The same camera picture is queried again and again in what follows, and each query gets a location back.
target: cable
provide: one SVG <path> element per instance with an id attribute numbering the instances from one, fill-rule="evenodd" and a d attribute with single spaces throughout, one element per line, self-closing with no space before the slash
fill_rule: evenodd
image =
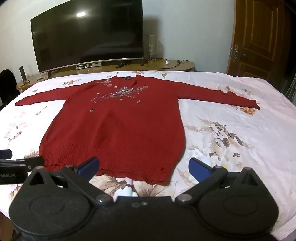
<path id="1" fill-rule="evenodd" d="M 163 60 L 167 60 L 167 59 L 165 59 L 165 58 L 153 58 L 153 59 L 156 59 L 156 61 L 158 60 L 158 59 L 163 59 Z M 148 63 L 146 64 L 146 67 L 157 67 L 157 68 L 159 68 L 159 69 L 172 69 L 172 68 L 175 68 L 175 67 L 178 67 L 180 64 L 182 64 L 182 62 L 184 62 L 184 61 L 187 61 L 186 63 L 189 63 L 190 61 L 189 60 L 182 60 L 182 61 L 180 61 L 180 60 L 177 60 L 177 65 L 175 65 L 175 66 L 172 66 L 172 67 L 170 67 L 170 68 L 161 68 L 161 67 L 158 67 L 158 66 L 155 66 L 155 65 L 148 65 Z"/>

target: tv screen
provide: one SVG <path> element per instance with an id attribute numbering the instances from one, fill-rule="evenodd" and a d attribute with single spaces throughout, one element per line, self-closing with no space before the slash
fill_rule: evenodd
<path id="1" fill-rule="evenodd" d="M 71 0 L 31 19 L 40 72 L 143 58 L 142 0 Z"/>

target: screw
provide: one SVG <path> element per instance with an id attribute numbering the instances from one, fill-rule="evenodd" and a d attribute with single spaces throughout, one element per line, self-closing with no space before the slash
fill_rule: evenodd
<path id="1" fill-rule="evenodd" d="M 108 194 L 100 194 L 96 197 L 96 200 L 101 203 L 109 202 L 111 199 L 112 197 L 109 196 Z"/>
<path id="2" fill-rule="evenodd" d="M 192 196 L 184 193 L 184 194 L 177 196 L 177 199 L 181 202 L 188 202 L 192 199 Z"/>

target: bed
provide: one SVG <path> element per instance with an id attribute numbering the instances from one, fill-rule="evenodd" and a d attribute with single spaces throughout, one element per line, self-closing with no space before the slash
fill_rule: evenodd
<path id="1" fill-rule="evenodd" d="M 257 100 L 261 110 L 180 99 L 186 150 L 169 185 L 149 185 L 106 175 L 95 176 L 90 183 L 114 199 L 118 196 L 171 196 L 174 199 L 198 183 L 188 169 L 192 157 L 210 166 L 223 166 L 232 172 L 252 167 L 279 207 L 280 215 L 272 234 L 282 240 L 292 233 L 296 228 L 296 107 L 262 79 L 205 72 L 133 71 L 46 80 L 24 91 L 0 112 L 0 149 L 11 149 L 12 159 L 38 156 L 41 139 L 64 103 L 51 101 L 30 106 L 14 105 L 24 97 L 92 80 L 138 74 L 223 92 L 232 91 Z M 21 184 L 0 186 L 0 211 L 7 217 L 10 203 L 20 188 Z"/>

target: door handle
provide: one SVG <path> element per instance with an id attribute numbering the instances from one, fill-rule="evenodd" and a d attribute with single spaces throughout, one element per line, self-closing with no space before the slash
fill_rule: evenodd
<path id="1" fill-rule="evenodd" d="M 234 53 L 233 53 L 233 58 L 232 58 L 232 61 L 233 62 L 237 62 L 237 59 L 239 57 L 239 54 L 243 55 L 243 56 L 247 56 L 245 53 L 242 53 L 240 50 L 239 50 L 239 47 L 238 45 L 235 45 L 234 47 Z"/>

